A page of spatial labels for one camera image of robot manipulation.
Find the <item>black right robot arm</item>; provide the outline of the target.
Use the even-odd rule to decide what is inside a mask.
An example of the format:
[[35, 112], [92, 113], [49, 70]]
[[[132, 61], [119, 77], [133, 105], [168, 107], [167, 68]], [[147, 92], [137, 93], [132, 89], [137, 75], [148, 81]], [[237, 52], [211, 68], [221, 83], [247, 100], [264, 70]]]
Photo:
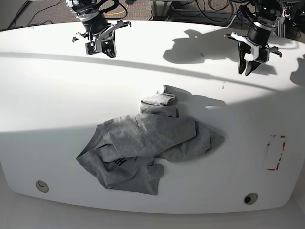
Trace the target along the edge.
[[105, 0], [66, 1], [66, 6], [80, 20], [86, 30], [85, 33], [77, 33], [72, 41], [75, 42], [82, 37], [88, 40], [85, 43], [88, 55], [104, 53], [110, 58], [115, 58], [115, 31], [130, 26], [131, 23], [129, 21], [124, 22], [121, 18], [116, 19], [116, 24], [109, 23], [104, 14], [121, 6], [121, 3], [118, 0], [114, 0], [112, 6], [101, 9], [105, 2]]

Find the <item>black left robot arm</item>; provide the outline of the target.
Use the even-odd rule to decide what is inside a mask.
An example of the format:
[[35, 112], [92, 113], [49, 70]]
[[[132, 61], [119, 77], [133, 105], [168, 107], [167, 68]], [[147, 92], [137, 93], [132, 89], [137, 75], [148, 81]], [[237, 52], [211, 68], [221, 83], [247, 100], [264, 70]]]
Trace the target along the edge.
[[278, 18], [282, 16], [282, 5], [277, 0], [251, 0], [255, 6], [251, 12], [245, 5], [241, 5], [236, 17], [248, 27], [246, 36], [235, 32], [226, 34], [225, 37], [238, 43], [238, 73], [248, 76], [261, 64], [269, 61], [270, 53], [282, 57], [278, 47], [268, 44], [270, 35], [275, 31]]

